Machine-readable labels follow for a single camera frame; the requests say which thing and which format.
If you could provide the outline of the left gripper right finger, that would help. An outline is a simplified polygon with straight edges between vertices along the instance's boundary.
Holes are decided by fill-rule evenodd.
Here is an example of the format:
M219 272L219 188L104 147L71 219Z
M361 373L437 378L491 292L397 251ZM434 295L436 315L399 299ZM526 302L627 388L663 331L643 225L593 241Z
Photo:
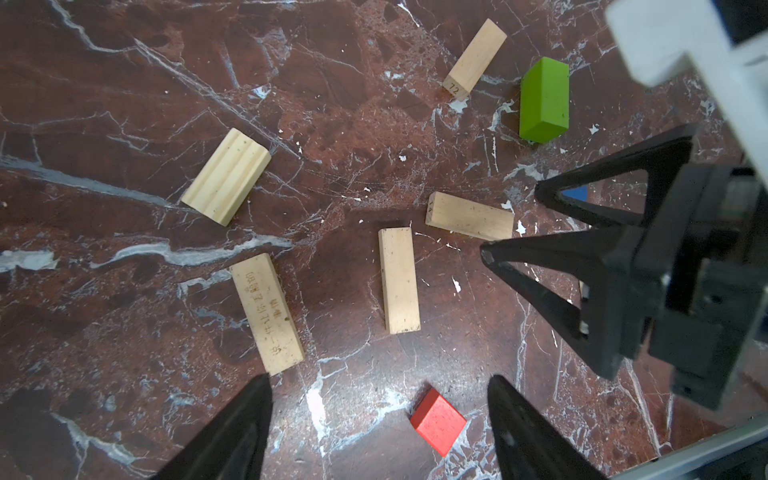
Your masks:
M487 398L502 479L604 477L506 378L490 378Z

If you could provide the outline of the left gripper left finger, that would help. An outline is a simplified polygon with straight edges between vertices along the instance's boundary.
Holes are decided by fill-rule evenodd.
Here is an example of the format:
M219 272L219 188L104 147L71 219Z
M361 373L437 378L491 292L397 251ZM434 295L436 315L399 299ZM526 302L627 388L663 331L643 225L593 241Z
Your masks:
M154 477L260 478L272 411L270 377L258 375Z

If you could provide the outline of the wood block with writing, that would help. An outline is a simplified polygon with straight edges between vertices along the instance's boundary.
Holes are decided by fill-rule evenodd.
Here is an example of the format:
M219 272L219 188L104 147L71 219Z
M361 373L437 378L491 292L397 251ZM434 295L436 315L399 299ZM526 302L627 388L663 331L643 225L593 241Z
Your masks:
M268 253L230 267L259 355L270 376L304 360L304 350Z

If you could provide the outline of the plain wood block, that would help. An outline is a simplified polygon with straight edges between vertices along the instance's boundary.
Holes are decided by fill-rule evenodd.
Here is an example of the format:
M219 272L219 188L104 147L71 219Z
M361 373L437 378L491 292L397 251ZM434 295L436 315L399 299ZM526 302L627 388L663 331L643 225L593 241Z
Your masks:
M389 334L421 328L415 257L410 227L378 232L385 325Z

